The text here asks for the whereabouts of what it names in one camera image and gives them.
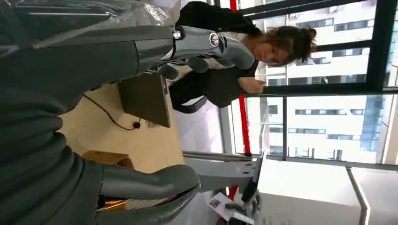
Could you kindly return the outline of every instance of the white shirt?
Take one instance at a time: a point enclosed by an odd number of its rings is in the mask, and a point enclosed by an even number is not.
[[[225,36],[227,38],[233,38],[233,39],[238,40],[240,42],[242,42],[243,38],[246,37],[246,34],[235,33],[235,32],[220,32],[219,34],[223,35],[223,36]],[[208,63],[210,69],[227,68],[226,66],[223,66],[220,63],[218,63],[215,59],[206,59],[205,61]],[[179,80],[179,79],[183,78],[185,75],[187,75],[189,72],[192,71],[192,69],[189,66],[176,66],[176,65],[171,65],[171,66],[176,68],[178,70],[178,72],[180,73],[179,76],[173,81],[176,81],[176,80]]]

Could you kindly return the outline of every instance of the cardboard box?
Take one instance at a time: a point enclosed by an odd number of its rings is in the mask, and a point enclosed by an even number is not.
[[[88,151],[83,155],[84,159],[92,160],[97,163],[118,165],[134,169],[133,162],[128,154],[112,153],[104,151]]]

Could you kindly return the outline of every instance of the window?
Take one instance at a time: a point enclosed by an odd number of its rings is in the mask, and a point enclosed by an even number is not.
[[[272,156],[282,156],[283,155],[283,146],[270,145],[269,146],[269,154]]]
[[[308,22],[300,22],[297,23],[296,26],[298,28],[317,28],[317,27],[326,27],[326,26],[332,26],[334,23],[333,18],[329,19],[323,19],[323,20],[314,20],[314,21],[308,21]]]
[[[366,74],[347,75],[345,76],[346,83],[359,83],[365,82]]]
[[[289,85],[309,84],[309,77],[289,78]]]
[[[314,158],[315,149],[294,147],[294,157]]]
[[[269,114],[278,114],[278,105],[270,105]]]
[[[353,115],[365,115],[365,110],[363,109],[351,109]]]
[[[296,109],[296,115],[347,115],[347,113],[339,109]]]
[[[373,133],[362,133],[362,140],[373,140]]]
[[[282,133],[283,132],[283,128],[279,128],[279,127],[271,127],[271,128],[269,128],[269,131],[271,132],[271,133]]]
[[[292,132],[293,129],[289,129],[289,133],[297,133],[297,134],[317,134],[324,135],[326,133],[325,129],[306,129],[306,128],[297,128],[295,132]]]
[[[374,20],[362,20],[355,22],[346,22],[335,25],[335,31],[344,31],[344,30],[355,30],[362,29],[367,27],[373,27],[375,21]]]
[[[286,80],[282,79],[269,79],[268,86],[283,86],[286,85]]]
[[[332,53],[333,57],[353,56],[362,55],[362,48],[345,49],[345,50],[334,50]]]
[[[339,149],[334,149],[332,152],[328,152],[328,159],[341,161],[343,151]]]
[[[330,60],[326,57],[321,58],[311,58],[304,62],[301,60],[296,60],[296,66],[308,66],[308,65],[320,65],[320,64],[329,64]]]
[[[355,140],[353,135],[326,135],[326,138],[332,140]]]

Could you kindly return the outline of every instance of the plastic wrap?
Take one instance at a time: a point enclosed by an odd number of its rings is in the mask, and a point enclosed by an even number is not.
[[[0,0],[0,7],[0,57],[91,30],[172,25],[179,16],[147,0]]]

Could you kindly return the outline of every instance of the robotic hand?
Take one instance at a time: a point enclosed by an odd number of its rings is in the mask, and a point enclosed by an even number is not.
[[[211,30],[187,26],[142,26],[123,29],[96,30],[54,44],[50,47],[93,45],[115,42],[134,42],[128,46],[129,56],[137,61],[136,74],[160,73],[175,79],[178,71],[167,65],[188,65],[204,73],[208,69],[203,60],[214,58],[223,65],[248,69],[254,63],[251,52],[239,41],[216,34]]]

